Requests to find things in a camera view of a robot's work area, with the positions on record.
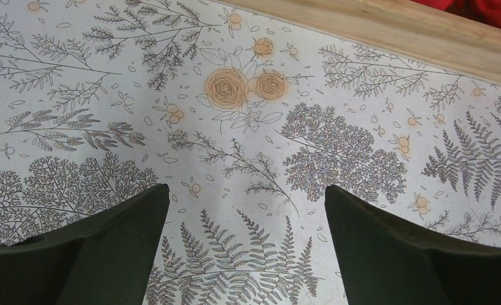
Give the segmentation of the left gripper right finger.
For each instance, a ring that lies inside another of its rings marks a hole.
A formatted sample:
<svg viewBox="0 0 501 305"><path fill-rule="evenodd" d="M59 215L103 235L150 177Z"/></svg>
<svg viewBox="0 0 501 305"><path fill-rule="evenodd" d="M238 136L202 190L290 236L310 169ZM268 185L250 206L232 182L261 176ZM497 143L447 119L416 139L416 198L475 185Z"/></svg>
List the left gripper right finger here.
<svg viewBox="0 0 501 305"><path fill-rule="evenodd" d="M349 304L501 304L501 248L437 233L335 185L324 205Z"/></svg>

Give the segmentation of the red apron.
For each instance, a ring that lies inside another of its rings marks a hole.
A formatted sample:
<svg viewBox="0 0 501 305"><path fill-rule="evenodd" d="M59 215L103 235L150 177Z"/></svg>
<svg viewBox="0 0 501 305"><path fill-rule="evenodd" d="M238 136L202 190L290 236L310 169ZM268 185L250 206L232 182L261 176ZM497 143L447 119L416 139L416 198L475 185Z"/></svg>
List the red apron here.
<svg viewBox="0 0 501 305"><path fill-rule="evenodd" d="M413 0L413 2L446 11L453 6L458 8L467 5L477 17L481 17L488 25L501 29L501 0Z"/></svg>

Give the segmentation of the floral table mat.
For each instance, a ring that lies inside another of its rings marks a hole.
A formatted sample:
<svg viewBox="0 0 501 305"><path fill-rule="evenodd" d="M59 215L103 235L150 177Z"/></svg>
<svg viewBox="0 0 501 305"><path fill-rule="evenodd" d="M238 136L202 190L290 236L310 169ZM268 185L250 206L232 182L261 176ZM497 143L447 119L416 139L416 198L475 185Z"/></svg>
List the floral table mat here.
<svg viewBox="0 0 501 305"><path fill-rule="evenodd" d="M144 304L346 304L331 184L501 248L501 86L212 1L0 1L0 245L156 183Z"/></svg>

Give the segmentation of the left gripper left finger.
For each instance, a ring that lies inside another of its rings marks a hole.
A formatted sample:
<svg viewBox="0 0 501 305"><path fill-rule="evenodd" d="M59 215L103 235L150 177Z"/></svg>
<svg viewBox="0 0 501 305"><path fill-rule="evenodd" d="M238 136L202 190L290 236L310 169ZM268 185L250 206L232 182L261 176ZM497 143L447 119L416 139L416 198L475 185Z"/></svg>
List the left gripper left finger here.
<svg viewBox="0 0 501 305"><path fill-rule="evenodd" d="M0 245L0 304L141 304L169 194L156 184L60 229Z"/></svg>

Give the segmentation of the wooden rack frame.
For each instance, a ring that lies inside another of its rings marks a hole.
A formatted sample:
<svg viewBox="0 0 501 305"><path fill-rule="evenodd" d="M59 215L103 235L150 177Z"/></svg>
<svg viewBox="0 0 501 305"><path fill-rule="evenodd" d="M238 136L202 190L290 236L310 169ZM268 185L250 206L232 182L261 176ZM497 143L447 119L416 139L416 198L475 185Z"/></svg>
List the wooden rack frame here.
<svg viewBox="0 0 501 305"><path fill-rule="evenodd" d="M227 1L501 85L501 29L412 1Z"/></svg>

